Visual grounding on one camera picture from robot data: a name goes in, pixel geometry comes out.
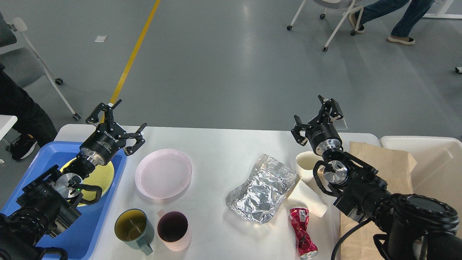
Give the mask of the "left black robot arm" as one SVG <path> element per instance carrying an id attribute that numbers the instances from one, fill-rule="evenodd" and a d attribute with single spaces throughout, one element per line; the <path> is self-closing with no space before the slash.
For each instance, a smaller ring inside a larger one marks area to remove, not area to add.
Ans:
<path id="1" fill-rule="evenodd" d="M 97 105 L 86 119 L 96 130 L 80 145 L 74 161 L 63 171 L 53 165 L 22 189 L 18 210 L 9 216 L 1 214 L 2 260 L 41 260 L 45 255 L 68 259 L 63 248 L 38 247 L 37 243 L 44 235 L 55 238 L 68 229 L 81 216 L 79 203 L 99 202 L 102 188 L 84 184 L 97 165 L 107 165 L 119 150 L 132 155 L 145 143 L 147 123 L 128 133 L 114 121 L 113 110 L 121 102 Z"/>

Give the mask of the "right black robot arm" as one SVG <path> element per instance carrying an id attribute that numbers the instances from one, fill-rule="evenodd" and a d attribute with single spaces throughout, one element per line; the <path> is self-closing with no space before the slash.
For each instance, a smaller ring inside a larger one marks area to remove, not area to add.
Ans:
<path id="1" fill-rule="evenodd" d="M 334 99 L 318 95 L 322 104 L 307 124 L 294 116 L 291 133 L 302 146 L 310 144 L 322 157 L 313 176 L 319 189 L 336 198 L 334 206 L 357 222 L 336 243 L 331 259 L 351 234 L 370 222 L 382 231 L 373 236 L 386 260 L 460 260 L 461 239 L 456 236 L 457 211 L 437 199 L 418 194 L 391 194 L 373 166 L 345 152 L 334 127 L 343 112 Z"/>

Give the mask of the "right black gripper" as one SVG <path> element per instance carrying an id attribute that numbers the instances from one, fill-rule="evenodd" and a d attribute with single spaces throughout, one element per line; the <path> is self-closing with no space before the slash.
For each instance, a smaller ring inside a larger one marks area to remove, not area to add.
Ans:
<path id="1" fill-rule="evenodd" d="M 340 105 L 335 99 L 326 99 L 321 95 L 317 97 L 322 104 L 317 125 L 304 124 L 299 116 L 294 115 L 295 125 L 291 133 L 298 144 L 305 146 L 310 143 L 317 155 L 323 155 L 329 149 L 343 150 L 342 140 L 333 125 L 333 122 L 344 119 Z"/>

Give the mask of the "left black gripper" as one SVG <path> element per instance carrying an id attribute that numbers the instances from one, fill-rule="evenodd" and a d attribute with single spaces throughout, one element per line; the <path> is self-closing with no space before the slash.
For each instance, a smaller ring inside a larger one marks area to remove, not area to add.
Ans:
<path id="1" fill-rule="evenodd" d="M 104 112 L 103 123 L 99 124 L 95 132 L 90 135 L 80 146 L 80 153 L 87 157 L 93 165 L 107 165 L 114 155 L 126 145 L 127 139 L 135 139 L 132 146 L 123 148 L 126 156 L 133 155 L 144 143 L 143 130 L 147 123 L 140 125 L 140 128 L 134 133 L 127 133 L 118 123 L 114 122 L 113 110 L 122 102 L 117 100 L 115 104 L 100 103 L 95 107 L 93 112 L 87 117 L 85 122 L 91 125 L 97 125 L 99 122 L 99 113 Z"/>

